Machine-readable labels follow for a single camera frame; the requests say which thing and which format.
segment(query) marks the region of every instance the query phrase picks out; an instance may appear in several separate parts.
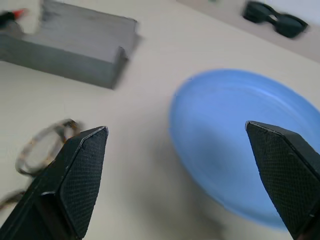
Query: beige tabletop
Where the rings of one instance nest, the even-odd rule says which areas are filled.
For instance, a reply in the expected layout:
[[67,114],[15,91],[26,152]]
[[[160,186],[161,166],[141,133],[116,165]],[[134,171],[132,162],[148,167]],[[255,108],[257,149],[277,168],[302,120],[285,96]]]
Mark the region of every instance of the beige tabletop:
[[320,108],[320,65],[174,0],[74,0],[139,21],[141,41],[116,90],[0,62],[0,197],[26,185],[14,162],[40,129],[64,118],[109,127],[86,240],[289,240],[225,211],[188,177],[168,136],[175,90],[215,68],[257,72]]

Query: red object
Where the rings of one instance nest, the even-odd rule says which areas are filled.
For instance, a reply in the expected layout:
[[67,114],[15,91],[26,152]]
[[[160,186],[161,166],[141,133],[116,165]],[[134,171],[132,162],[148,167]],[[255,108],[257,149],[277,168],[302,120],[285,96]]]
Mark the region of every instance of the red object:
[[19,19],[25,12],[27,9],[23,8],[20,10],[16,10],[16,11],[12,11],[12,13],[14,14],[14,19],[17,20]]

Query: black sunglasses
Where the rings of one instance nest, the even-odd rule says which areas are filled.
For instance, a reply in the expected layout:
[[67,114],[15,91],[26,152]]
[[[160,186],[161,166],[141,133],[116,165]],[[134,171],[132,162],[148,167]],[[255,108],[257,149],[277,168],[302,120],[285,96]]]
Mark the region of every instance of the black sunglasses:
[[271,23],[277,33],[290,39],[298,36],[308,26],[300,18],[276,12],[272,7],[258,1],[249,1],[242,16],[255,24]]

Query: textured gripper pad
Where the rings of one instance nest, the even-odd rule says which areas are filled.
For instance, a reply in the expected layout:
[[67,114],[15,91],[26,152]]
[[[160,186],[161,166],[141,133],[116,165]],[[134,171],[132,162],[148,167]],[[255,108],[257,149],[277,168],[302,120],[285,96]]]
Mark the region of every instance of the textured gripper pad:
[[104,128],[83,142],[59,192],[67,217],[80,239],[87,233],[98,197],[107,136]]
[[259,122],[246,131],[263,185],[295,239],[319,210],[320,156],[295,132]]

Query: gray block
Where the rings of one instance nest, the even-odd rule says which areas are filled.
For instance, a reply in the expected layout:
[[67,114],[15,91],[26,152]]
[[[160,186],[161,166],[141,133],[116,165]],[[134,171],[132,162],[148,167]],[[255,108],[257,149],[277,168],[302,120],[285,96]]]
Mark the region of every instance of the gray block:
[[112,88],[134,50],[136,26],[130,18],[45,0],[36,34],[14,23],[0,31],[0,60]]

